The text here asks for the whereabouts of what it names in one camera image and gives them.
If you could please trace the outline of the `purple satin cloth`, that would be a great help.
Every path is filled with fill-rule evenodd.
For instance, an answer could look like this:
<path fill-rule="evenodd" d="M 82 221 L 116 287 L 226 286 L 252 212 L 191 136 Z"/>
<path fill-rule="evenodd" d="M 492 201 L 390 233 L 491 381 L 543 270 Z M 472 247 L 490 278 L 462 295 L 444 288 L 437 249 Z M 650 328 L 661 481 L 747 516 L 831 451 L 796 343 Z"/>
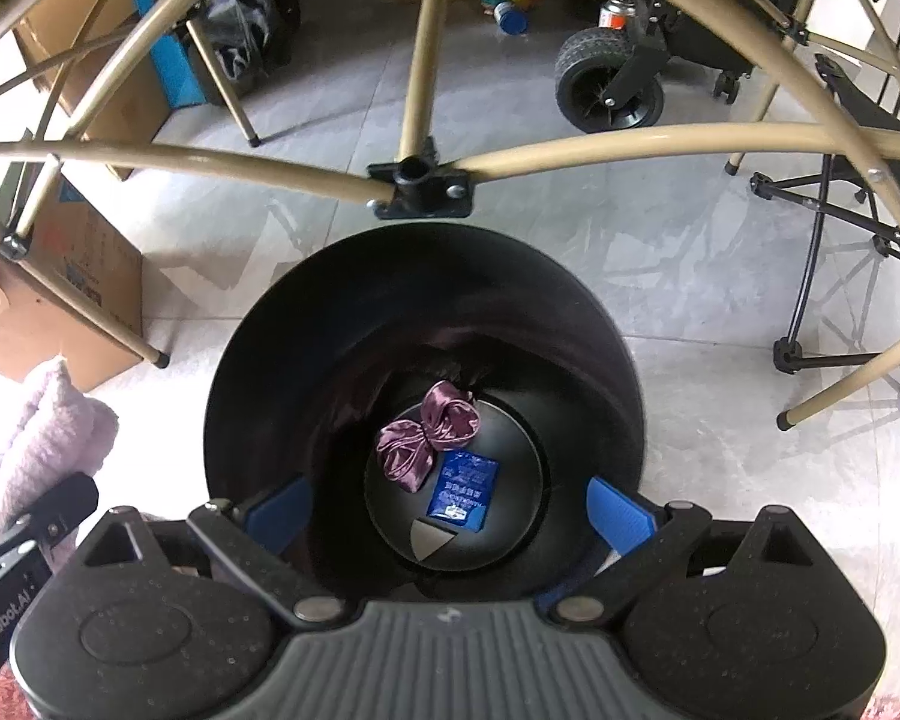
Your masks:
<path fill-rule="evenodd" d="M 416 494 L 432 472 L 437 455 L 463 449 L 481 429 L 473 395 L 439 380 L 425 392 L 417 418 L 400 418 L 380 429 L 375 452 L 383 476 L 405 493 Z"/>

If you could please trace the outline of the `black round trash bin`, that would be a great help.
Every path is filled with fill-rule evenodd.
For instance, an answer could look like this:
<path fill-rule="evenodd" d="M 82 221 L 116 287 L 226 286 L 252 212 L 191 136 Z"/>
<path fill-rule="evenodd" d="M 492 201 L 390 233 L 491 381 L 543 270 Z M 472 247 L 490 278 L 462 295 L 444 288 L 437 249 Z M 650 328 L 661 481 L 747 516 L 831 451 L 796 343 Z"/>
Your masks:
<path fill-rule="evenodd" d="M 237 504 L 305 481 L 281 548 L 347 600 L 514 600 L 592 577 L 590 481 L 639 488 L 645 424 L 610 314 L 525 242 L 377 227 L 284 275 L 227 344 L 206 483 Z"/>

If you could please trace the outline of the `lavender fluffy cloth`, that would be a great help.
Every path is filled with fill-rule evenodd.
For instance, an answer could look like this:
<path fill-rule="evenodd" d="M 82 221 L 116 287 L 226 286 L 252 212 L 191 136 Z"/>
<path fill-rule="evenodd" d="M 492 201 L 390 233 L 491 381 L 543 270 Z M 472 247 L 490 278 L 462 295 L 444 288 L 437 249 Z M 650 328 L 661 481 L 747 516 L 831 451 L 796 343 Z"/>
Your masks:
<path fill-rule="evenodd" d="M 32 369 L 22 390 L 22 411 L 0 449 L 0 535 L 63 479 L 94 476 L 118 434 L 115 411 L 74 385 L 63 356 Z"/>

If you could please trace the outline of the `blue foil packet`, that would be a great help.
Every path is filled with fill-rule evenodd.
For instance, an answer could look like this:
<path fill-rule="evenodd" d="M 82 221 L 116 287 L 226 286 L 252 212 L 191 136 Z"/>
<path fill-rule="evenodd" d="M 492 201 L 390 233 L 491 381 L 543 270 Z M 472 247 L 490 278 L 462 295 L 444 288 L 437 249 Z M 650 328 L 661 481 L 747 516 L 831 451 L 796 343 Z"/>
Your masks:
<path fill-rule="evenodd" d="M 467 532 L 481 532 L 499 476 L 500 463 L 468 450 L 442 455 L 427 515 Z"/>

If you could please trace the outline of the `cardboard box with green liner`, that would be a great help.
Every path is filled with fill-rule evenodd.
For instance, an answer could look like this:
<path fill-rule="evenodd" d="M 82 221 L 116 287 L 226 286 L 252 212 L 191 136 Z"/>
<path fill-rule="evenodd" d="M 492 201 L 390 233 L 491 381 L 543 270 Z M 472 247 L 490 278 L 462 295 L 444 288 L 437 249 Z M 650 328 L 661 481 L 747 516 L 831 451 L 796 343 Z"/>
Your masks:
<path fill-rule="evenodd" d="M 68 179 L 41 205 L 23 247 L 20 262 L 0 252 L 2 376 L 23 380 L 61 356 L 74 385 L 89 392 L 141 362 L 53 293 L 64 284 L 110 322 L 142 332 L 141 252 Z"/>

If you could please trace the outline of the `tan folding camping table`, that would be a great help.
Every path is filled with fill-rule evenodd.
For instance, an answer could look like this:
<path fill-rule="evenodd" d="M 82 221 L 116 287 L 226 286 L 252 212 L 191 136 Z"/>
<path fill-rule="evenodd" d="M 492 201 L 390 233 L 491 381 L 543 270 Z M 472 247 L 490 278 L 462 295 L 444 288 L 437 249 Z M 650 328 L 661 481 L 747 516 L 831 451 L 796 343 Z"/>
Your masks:
<path fill-rule="evenodd" d="M 290 66 L 248 101 L 261 154 L 357 174 L 397 148 L 416 12 L 380 0 L 304 0 Z M 569 32 L 545 8 L 530 34 L 499 36 L 470 4 L 448 13 L 437 148 L 444 158 L 559 140 L 553 93 Z M 100 385 L 125 437 L 196 440 L 222 349 L 279 277 L 374 226 L 341 200 L 164 169 L 117 179 L 74 163 L 69 181 L 141 250 L 144 325 L 167 349 Z M 720 154 L 592 164 L 510 177 L 476 193 L 473 223 L 520 238 L 572 270 L 634 351 L 655 427 L 752 427 L 832 382 L 770 360 L 785 330 L 811 216 L 749 192 Z"/>

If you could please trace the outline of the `black utility wagon cart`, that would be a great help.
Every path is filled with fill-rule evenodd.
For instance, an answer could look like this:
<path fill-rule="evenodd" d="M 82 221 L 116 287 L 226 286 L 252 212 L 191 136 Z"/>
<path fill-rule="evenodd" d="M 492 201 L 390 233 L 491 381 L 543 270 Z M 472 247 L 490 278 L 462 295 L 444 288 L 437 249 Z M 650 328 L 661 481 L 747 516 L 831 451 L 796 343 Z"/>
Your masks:
<path fill-rule="evenodd" d="M 764 25 L 786 32 L 798 0 L 736 0 Z M 593 26 L 557 54 L 556 103 L 585 133 L 650 127 L 665 105 L 660 73 L 681 59 L 717 71 L 712 96 L 735 103 L 754 64 L 667 0 L 603 0 Z"/>

